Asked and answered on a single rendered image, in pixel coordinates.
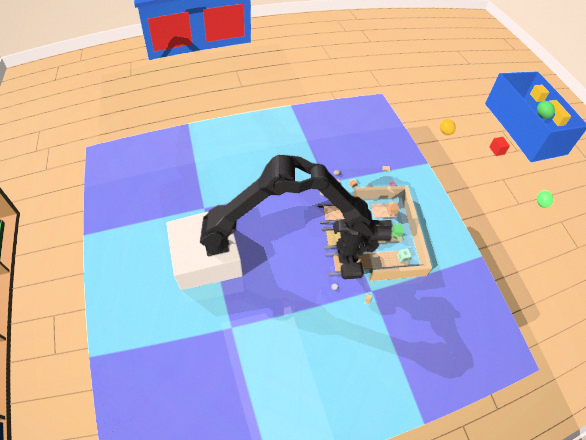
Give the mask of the tan flat strip with pink zigzag pattern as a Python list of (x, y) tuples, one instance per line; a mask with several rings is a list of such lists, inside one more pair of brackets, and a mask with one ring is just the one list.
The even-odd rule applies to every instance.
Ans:
[(324, 206), (325, 220), (344, 219), (342, 212), (336, 206)]

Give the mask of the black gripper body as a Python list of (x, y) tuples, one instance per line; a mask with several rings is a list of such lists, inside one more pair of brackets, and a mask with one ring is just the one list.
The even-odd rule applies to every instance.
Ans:
[[(333, 224), (334, 234), (339, 232), (338, 221)], [(358, 258), (359, 247), (363, 246), (362, 240), (356, 245), (350, 245), (343, 239), (343, 232), (340, 232), (341, 238), (338, 239), (340, 254), (344, 255), (344, 264), (340, 266), (342, 279), (360, 279), (364, 276), (364, 269), (361, 262), (353, 262)]]

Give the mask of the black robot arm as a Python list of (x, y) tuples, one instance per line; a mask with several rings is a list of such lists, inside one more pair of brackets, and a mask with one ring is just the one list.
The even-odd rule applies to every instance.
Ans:
[[(311, 174), (311, 178), (295, 181), (295, 168)], [(350, 245), (362, 240), (358, 256), (374, 252), (378, 242), (392, 240), (392, 220), (373, 220), (367, 202), (352, 196), (326, 166), (298, 156), (276, 155), (257, 180), (228, 204), (211, 208), (203, 217), (200, 243), (206, 247), (207, 256), (228, 253), (228, 238), (236, 231), (236, 221), (270, 195), (309, 189), (318, 189), (342, 212), (344, 219), (338, 220), (339, 232), (343, 232), (343, 239)]]

